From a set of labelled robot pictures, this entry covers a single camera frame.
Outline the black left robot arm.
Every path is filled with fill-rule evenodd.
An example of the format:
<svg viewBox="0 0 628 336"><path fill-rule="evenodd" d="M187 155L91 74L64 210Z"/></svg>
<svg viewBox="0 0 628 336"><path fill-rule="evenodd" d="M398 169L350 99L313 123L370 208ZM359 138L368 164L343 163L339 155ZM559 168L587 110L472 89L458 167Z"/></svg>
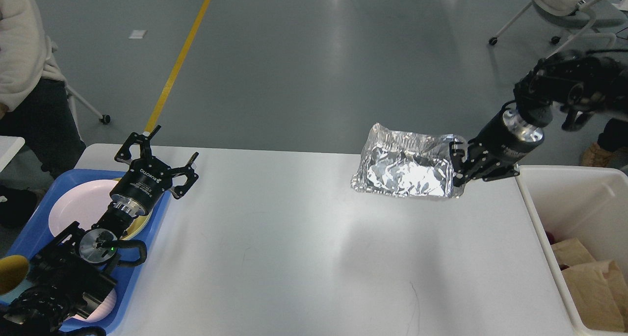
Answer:
<svg viewBox="0 0 628 336"><path fill-rule="evenodd" d="M151 133L131 133L115 155L129 166L109 193L110 204L87 229L70 223L26 261L23 274L2 270L8 282L1 294L11 295L1 308L3 336L62 336L61 325L72 316L89 318L117 285L113 271L141 266L147 258L144 241L128 238L128 229L153 211L166 192L182 198L198 179L187 164L173 168L155 157Z"/></svg>

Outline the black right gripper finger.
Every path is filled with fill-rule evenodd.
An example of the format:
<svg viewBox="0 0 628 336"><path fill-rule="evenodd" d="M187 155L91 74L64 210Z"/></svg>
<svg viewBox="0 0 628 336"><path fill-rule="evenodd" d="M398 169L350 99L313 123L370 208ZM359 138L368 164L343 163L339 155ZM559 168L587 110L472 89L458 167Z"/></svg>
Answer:
<svg viewBox="0 0 628 336"><path fill-rule="evenodd" d="M520 168L517 163L491 162L478 168L471 175L472 180L496 181L504 178L518 177Z"/></svg>
<svg viewBox="0 0 628 336"><path fill-rule="evenodd" d="M449 156L454 170L453 186L462 187L471 180L489 181L489 153L483 142L470 141L464 150L460 141L449 142Z"/></svg>

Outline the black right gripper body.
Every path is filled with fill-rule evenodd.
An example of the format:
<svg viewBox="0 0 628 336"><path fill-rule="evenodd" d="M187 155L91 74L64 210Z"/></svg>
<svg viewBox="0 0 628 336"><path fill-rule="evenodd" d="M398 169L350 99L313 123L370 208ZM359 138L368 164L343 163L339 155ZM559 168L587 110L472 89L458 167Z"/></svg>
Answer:
<svg viewBox="0 0 628 336"><path fill-rule="evenodd" d="M515 108L503 108L469 141L469 172L508 172L544 139L542 127Z"/></svg>

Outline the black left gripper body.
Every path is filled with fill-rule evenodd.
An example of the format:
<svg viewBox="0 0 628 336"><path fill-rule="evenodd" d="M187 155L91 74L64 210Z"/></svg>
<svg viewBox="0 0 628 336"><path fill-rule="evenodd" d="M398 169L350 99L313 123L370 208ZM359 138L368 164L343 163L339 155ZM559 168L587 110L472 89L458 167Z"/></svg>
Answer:
<svg viewBox="0 0 628 336"><path fill-rule="evenodd" d="M112 207L130 217L148 215L171 187L172 181L166 176L168 170L169 166L157 164L131 167L110 192Z"/></svg>

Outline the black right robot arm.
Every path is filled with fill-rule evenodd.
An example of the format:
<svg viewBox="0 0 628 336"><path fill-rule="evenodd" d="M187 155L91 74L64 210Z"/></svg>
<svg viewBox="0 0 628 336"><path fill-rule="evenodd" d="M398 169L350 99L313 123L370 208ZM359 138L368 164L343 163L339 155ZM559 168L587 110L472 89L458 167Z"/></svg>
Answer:
<svg viewBox="0 0 628 336"><path fill-rule="evenodd" d="M544 141L552 106L566 114L562 129L581 130L596 113L627 119L627 66L608 50L568 50L542 58L486 126L462 149L449 144L452 184L517 177L518 162Z"/></svg>

